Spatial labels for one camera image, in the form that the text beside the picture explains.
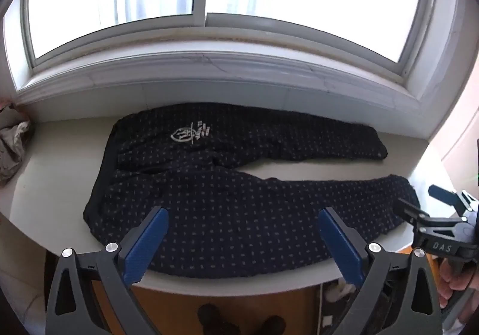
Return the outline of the person's right hand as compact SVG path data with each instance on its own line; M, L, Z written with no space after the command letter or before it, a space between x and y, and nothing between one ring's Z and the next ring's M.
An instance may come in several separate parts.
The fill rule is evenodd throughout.
M478 271L469 269L460 275L454 276L452 267L447 260L439 266L438 294L441 308L445 308L454 291L465 290L467 287L475 290L473 296L464 306L462 314L470 316L478 308Z

